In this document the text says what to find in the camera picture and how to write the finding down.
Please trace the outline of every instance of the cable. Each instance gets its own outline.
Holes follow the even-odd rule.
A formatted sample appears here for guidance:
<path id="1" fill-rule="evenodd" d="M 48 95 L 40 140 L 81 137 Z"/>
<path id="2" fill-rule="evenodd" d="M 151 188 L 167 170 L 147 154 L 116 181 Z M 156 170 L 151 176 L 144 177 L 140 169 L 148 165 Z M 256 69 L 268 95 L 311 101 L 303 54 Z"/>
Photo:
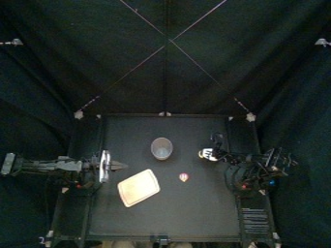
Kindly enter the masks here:
<path id="1" fill-rule="evenodd" d="M 45 200 L 45 214 L 47 214 L 47 233 L 51 229 L 49 225 L 49 206 L 48 206 L 48 198 L 47 198 L 47 190 L 48 190 L 48 182 L 49 182 L 49 174 L 45 180 L 45 185 L 44 185 L 44 200 Z"/>

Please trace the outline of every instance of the black fabric backdrop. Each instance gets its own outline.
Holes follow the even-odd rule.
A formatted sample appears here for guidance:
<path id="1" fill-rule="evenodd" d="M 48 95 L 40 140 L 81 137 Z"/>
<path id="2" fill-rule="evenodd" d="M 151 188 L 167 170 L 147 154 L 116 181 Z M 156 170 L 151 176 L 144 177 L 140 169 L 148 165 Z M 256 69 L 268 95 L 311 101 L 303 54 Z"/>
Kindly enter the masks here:
<path id="1" fill-rule="evenodd" d="M 331 39 L 330 5 L 1 1 L 0 42 L 24 42 L 0 46 L 1 158 L 65 154 L 73 113 L 93 99 L 89 114 L 245 114 L 235 97 L 257 114 L 263 149 L 283 146 L 300 161 L 272 194 L 284 243 L 330 247 L 331 47 L 313 45 Z M 44 234 L 40 180 L 0 181 L 1 243 Z"/>

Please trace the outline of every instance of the black cable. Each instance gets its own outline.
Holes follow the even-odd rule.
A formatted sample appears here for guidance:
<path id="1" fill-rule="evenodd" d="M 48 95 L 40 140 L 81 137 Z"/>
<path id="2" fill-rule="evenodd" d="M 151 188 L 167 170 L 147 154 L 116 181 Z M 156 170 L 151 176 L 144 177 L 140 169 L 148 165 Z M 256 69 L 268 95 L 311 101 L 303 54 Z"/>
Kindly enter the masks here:
<path id="1" fill-rule="evenodd" d="M 48 198 L 47 198 L 47 190 L 48 190 L 48 182 L 49 182 L 49 174 L 45 180 L 45 185 L 44 185 L 44 200 L 45 200 L 45 214 L 47 214 L 47 233 L 48 230 L 51 229 L 49 225 L 49 206 L 48 206 Z"/>

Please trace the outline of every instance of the black table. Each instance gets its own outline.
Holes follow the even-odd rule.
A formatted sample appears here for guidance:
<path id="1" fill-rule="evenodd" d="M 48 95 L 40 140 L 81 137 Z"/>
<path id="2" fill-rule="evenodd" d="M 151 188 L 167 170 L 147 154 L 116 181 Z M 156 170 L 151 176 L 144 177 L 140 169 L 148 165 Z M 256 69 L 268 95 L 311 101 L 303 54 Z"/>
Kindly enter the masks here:
<path id="1" fill-rule="evenodd" d="M 129 168 L 109 175 L 109 182 L 89 201 L 79 198 L 72 202 L 65 197 L 63 202 L 71 203 L 61 203 L 65 211 L 56 213 L 56 236 L 73 240 L 151 240 L 153 236 L 173 241 L 239 241 L 243 235 L 237 202 L 224 179 L 228 164 L 197 157 L 201 148 L 212 147 L 209 137 L 215 132 L 224 135 L 225 150 L 259 153 L 253 123 L 244 118 L 84 118 L 76 127 L 69 156 L 88 158 L 92 152 L 108 149 L 112 159 Z M 173 143 L 173 153 L 165 161 L 157 161 L 149 151 L 152 141 L 160 137 Z M 128 208 L 119 197 L 117 183 L 145 169 L 157 178 L 160 192 Z M 179 179 L 181 172 L 189 176 L 187 182 Z M 85 216 L 77 217 L 75 223 L 83 232 L 63 224 L 69 214 Z"/>

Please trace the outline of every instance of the red-and-white object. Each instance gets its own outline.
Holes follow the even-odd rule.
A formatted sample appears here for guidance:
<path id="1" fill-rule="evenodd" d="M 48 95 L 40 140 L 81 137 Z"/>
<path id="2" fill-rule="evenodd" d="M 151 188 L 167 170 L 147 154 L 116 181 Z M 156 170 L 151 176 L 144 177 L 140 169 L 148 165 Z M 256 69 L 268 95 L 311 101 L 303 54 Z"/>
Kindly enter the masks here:
<path id="1" fill-rule="evenodd" d="M 187 174 L 187 173 L 181 173 L 181 174 L 180 174 L 180 180 L 181 180 L 183 182 L 187 182 L 187 181 L 188 181 L 188 174 Z"/>

